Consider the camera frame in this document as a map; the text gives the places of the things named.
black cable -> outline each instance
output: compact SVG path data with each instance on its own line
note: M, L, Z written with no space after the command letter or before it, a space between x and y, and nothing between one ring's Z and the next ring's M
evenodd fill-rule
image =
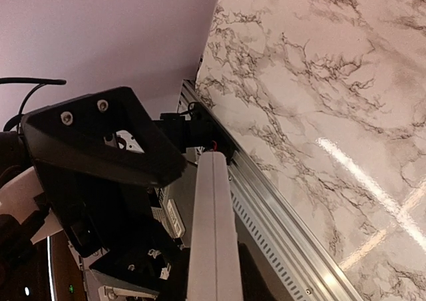
M12 130L14 127L16 127L21 122L21 119L22 119L22 115L16 115L16 116L10 118L6 122L5 127L3 128L3 132Z
M7 83L33 83L34 85L56 85L63 86L67 83L63 79L42 79L42 78L23 78L23 77L9 77L9 78L0 78L0 85Z
M194 105L196 104L197 102L196 101L192 101L191 103L189 103L188 104L188 110L187 111L184 111L183 113L179 113L179 115L180 116L184 116L184 115L187 115L187 114L190 114L190 113L193 113L194 112Z
M117 136L116 139L117 139L118 145L122 145L122 148L120 148L120 149L126 150L126 148L127 148L127 142L122 137L120 137L120 136Z
M21 166L10 166L0 173L0 188L22 172Z
M23 110L29 98L37 90L39 90L41 87L44 87L45 85L65 85L67 81L64 79L42 79L42 78L25 78L25 77L0 78L0 85L4 85L8 83L33 83L37 85L24 98L23 102L21 103L21 107L19 108L18 115L14 116L13 118L10 118L7 121L5 127L3 128L3 131L10 131L13 129L13 127L17 127L17 131L19 132L19 123L21 122L21 119L23 116Z
M31 98L32 95L34 95L34 93L39 90L40 88L43 88L46 85L46 83L41 83L40 85L35 86L34 88L32 88L30 90L29 93L27 93L27 95L25 96L24 100L21 103L21 106L19 107L19 112L18 112L18 117L22 118L23 116L23 111L24 111L24 107L27 104L27 101ZM19 133L19 123L21 121L18 122L17 125L17 132Z

screw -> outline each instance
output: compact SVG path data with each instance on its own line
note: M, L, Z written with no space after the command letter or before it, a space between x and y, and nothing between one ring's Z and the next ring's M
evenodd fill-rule
M65 111L61 113L61 120L64 125L71 126L74 121L73 114L70 113L69 111Z
M104 113L105 111L108 110L108 101L106 101L106 100L103 100L103 99L98 100L97 105L98 105L99 111L102 112L102 113Z

marble wall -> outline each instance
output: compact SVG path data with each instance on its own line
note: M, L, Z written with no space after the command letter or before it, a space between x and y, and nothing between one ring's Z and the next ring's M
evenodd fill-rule
M197 91L364 300L426 300L426 0L219 0Z

gray marble veining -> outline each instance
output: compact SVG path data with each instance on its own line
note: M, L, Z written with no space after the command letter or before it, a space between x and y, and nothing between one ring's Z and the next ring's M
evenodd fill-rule
M365 300L426 300L426 0L219 0L197 92Z

aluminum rail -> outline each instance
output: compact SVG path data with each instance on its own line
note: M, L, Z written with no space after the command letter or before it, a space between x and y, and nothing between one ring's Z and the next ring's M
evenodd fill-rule
M191 102L201 102L194 87L192 81L184 81L180 98L183 108ZM237 151L228 171L234 211L292 298L362 301L289 202L234 142Z

